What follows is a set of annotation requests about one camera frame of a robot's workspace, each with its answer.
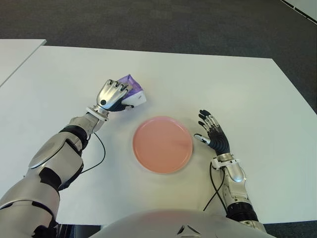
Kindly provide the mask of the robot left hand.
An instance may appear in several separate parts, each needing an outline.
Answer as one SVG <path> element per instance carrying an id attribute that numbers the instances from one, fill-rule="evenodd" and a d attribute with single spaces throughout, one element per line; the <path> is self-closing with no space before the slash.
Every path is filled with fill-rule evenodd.
<path id="1" fill-rule="evenodd" d="M 122 102 L 131 89 L 131 85 L 127 83 L 109 79 L 97 95 L 95 107 L 109 112 L 133 109 L 133 105 Z"/>

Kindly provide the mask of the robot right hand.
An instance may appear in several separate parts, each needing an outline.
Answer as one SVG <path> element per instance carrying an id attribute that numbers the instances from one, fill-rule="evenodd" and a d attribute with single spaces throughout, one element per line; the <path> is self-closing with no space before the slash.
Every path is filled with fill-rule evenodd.
<path id="1" fill-rule="evenodd" d="M 198 124 L 204 128 L 208 137 L 195 133 L 194 137 L 213 149 L 217 156 L 230 153 L 229 141 L 216 118 L 207 110 L 199 111 Z"/>

